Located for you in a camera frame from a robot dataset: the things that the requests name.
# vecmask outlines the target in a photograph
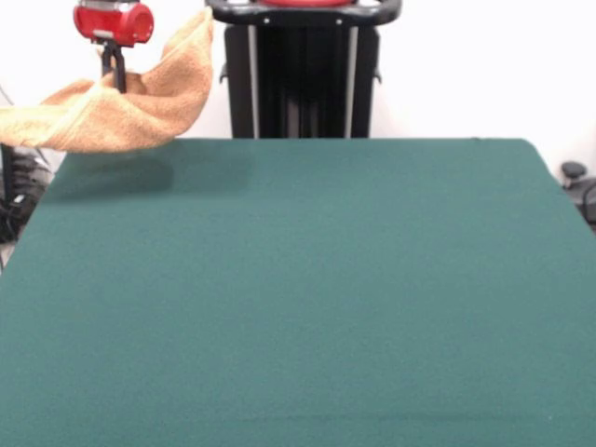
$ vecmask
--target white background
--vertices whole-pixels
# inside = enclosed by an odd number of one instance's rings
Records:
[[[75,0],[2,2],[0,85],[34,104],[100,61],[73,25]],[[127,51],[129,69],[159,57],[193,0],[145,0],[156,16],[150,44]],[[222,25],[214,47],[224,63]],[[374,137],[520,137],[558,173],[577,159],[596,170],[596,0],[404,0],[383,27]],[[187,136],[229,137],[226,86]]]

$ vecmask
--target red cylinder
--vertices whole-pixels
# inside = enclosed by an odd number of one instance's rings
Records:
[[[122,3],[121,6],[116,4],[110,9],[75,7],[76,29],[93,42],[111,39],[122,47],[148,42],[155,27],[151,9],[141,3]]]

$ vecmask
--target cloth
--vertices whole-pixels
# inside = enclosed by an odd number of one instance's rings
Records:
[[[595,285],[526,142],[73,154],[0,278],[0,446],[594,447]]]
[[[213,18],[207,8],[165,45],[160,63],[127,73],[121,94],[114,75],[80,80],[39,106],[0,108],[0,142],[65,152],[125,152],[159,146],[187,131],[210,92]]]

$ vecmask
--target tan towel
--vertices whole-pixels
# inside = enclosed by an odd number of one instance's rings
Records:
[[[112,74],[82,80],[35,107],[0,108],[0,142],[66,152],[124,152],[154,147],[186,132],[209,96],[213,18],[207,8],[166,44],[146,74],[127,73],[128,92]]]

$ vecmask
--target red robot part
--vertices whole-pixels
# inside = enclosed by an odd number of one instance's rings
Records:
[[[155,21],[151,9],[139,2],[81,0],[74,8],[74,24],[92,42],[111,40],[134,47],[149,41]]]

